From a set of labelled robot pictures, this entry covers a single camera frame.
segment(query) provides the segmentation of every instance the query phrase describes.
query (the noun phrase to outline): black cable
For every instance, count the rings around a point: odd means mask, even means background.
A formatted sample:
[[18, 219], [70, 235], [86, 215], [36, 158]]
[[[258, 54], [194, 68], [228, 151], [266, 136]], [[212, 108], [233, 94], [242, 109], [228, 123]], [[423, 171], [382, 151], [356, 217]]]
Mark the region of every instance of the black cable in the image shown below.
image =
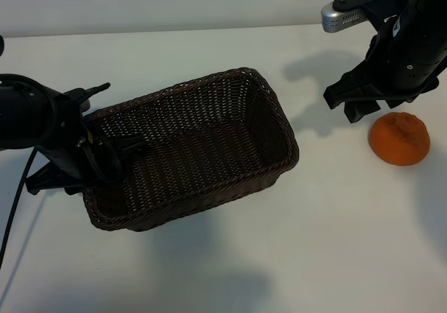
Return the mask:
[[3, 242], [1, 243], [1, 249], [0, 249], [0, 268], [3, 264], [3, 258], [5, 256], [6, 251], [6, 245], [8, 244], [8, 238], [9, 238], [9, 232], [11, 230], [11, 226], [13, 225], [14, 215], [15, 211], [17, 209], [17, 205], [19, 203], [20, 194], [22, 194], [23, 185], [25, 184], [25, 180], [27, 178], [29, 169], [31, 168], [31, 164], [33, 163], [34, 157], [36, 157], [37, 150], [36, 148], [33, 149], [31, 155], [29, 156], [28, 162], [25, 166], [25, 169], [23, 170], [22, 177], [20, 178], [19, 187], [17, 188], [17, 191], [15, 192], [14, 202], [11, 206], [11, 211], [9, 212], [9, 218], [8, 223], [6, 224], [5, 234], [3, 235]]
[[112, 164], [115, 167], [115, 170], [117, 171], [117, 176], [115, 178], [110, 179], [105, 175], [105, 173], [101, 170], [98, 163], [95, 160], [95, 156], [93, 155], [93, 152], [91, 150], [90, 145], [86, 144], [83, 145], [81, 148], [84, 150], [87, 159], [89, 160], [89, 163], [91, 167], [93, 168], [93, 171], [95, 171], [96, 175], [100, 180], [105, 182], [106, 184], [116, 184], [118, 181], [121, 180], [123, 175], [123, 170], [121, 166], [121, 162], [118, 159], [117, 153], [115, 152], [115, 149], [113, 148], [112, 144], [110, 144], [110, 141], [107, 138], [102, 138], [101, 141], [107, 147], [111, 154]]
[[105, 84], [102, 84], [101, 86], [86, 89], [85, 94], [78, 99], [78, 103], [79, 104], [83, 103], [84, 101], [86, 101], [90, 97], [92, 97], [93, 95], [95, 95], [99, 92], [105, 91], [109, 87], [110, 87], [110, 83], [106, 82]]

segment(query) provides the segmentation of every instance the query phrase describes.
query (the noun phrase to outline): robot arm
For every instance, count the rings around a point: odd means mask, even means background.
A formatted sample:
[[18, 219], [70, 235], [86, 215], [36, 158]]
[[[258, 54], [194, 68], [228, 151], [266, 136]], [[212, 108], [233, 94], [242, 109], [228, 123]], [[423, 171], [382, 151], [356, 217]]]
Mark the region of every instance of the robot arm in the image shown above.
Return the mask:
[[333, 33], [369, 20], [378, 34], [365, 60], [324, 94], [331, 109], [345, 102], [351, 123], [380, 109], [412, 102], [439, 85], [447, 66], [447, 0], [334, 0], [321, 11]]

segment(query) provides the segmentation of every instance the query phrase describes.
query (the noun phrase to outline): basket rim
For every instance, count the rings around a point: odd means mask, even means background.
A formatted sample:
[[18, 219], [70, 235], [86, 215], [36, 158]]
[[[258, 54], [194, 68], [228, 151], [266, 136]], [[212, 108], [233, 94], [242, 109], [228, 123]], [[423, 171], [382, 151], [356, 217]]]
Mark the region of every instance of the basket rim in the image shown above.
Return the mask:
[[[257, 82], [265, 91], [266, 95], [270, 97], [268, 99], [268, 106], [272, 109], [272, 116], [276, 117], [279, 122], [279, 129], [281, 134], [284, 137], [286, 142], [287, 151], [285, 158], [277, 163], [274, 163], [270, 166], [266, 166], [263, 168], [259, 168], [258, 170], [250, 171], [248, 173], [243, 173], [236, 177], [232, 177], [230, 179], [224, 180], [222, 182], [217, 182], [210, 186], [202, 187], [200, 189], [190, 191], [187, 194], [182, 194], [179, 196], [172, 197], [165, 201], [163, 206], [163, 212], [167, 212], [171, 210], [171, 207], [178, 207], [179, 203], [182, 201], [187, 201], [196, 196], [205, 196], [211, 194], [214, 190], [222, 190], [229, 186], [237, 186], [239, 184], [247, 182], [247, 180], [260, 179], [268, 176], [272, 176], [276, 173], [277, 176], [280, 176], [282, 173], [292, 169], [295, 167], [296, 163], [299, 159], [299, 148], [296, 143], [295, 135], [289, 124], [284, 111], [282, 110], [277, 95], [273, 91], [273, 89], [269, 86], [267, 81], [263, 76], [259, 74], [259, 72], [252, 68], [234, 68], [228, 71], [213, 73], [211, 75], [198, 78], [195, 80], [190, 80], [187, 82], [181, 82], [177, 85], [173, 85], [171, 87], [161, 89], [157, 92], [146, 94], [145, 96], [141, 96], [136, 99], [132, 99], [130, 101], [126, 101], [123, 103], [118, 103], [117, 105], [112, 106], [111, 108], [103, 108], [101, 110], [97, 110], [93, 112], [94, 116], [90, 117], [90, 121], [95, 121], [97, 119], [102, 119], [104, 117], [108, 117], [114, 115], [117, 111], [123, 112], [123, 110], [133, 109], [138, 107], [139, 105], [151, 103], [152, 101], [158, 101], [160, 99], [167, 98], [169, 96], [176, 96], [182, 94], [186, 91], [191, 91], [191, 88], [195, 86], [206, 86], [213, 82], [218, 82], [227, 78], [229, 75], [244, 75], [251, 78], [252, 81]], [[91, 189], [85, 189], [83, 192], [84, 202], [88, 209], [88, 214], [94, 225], [101, 228], [107, 229], [108, 226], [114, 225], [114, 229], [116, 229], [117, 224], [122, 224], [120, 228], [127, 228], [132, 224], [136, 224], [138, 222], [144, 221], [144, 219], [148, 219], [154, 214], [158, 214], [157, 210], [159, 208], [156, 206], [154, 208], [148, 208], [146, 210], [140, 212], [132, 212], [129, 214], [119, 215], [116, 217], [111, 217], [106, 215], [98, 206], [96, 199], [97, 196], [91, 191]]]

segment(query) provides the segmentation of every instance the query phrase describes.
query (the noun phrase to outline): wicker basket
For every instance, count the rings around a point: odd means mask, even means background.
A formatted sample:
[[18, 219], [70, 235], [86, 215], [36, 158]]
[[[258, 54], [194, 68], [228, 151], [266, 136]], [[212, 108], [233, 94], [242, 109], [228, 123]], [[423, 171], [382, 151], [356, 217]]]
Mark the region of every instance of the wicker basket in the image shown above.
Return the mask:
[[298, 162], [292, 128], [265, 79], [239, 68], [98, 110], [104, 136], [141, 133], [116, 185], [87, 188], [91, 222], [145, 231], [272, 186]]

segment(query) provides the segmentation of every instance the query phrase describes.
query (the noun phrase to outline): white wall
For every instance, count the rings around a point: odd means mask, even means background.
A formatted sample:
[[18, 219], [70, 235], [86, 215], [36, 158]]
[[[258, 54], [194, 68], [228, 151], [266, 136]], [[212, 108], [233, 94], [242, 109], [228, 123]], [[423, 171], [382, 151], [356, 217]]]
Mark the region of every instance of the white wall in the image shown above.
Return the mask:
[[11, 36], [309, 24], [332, 0], [0, 0]]

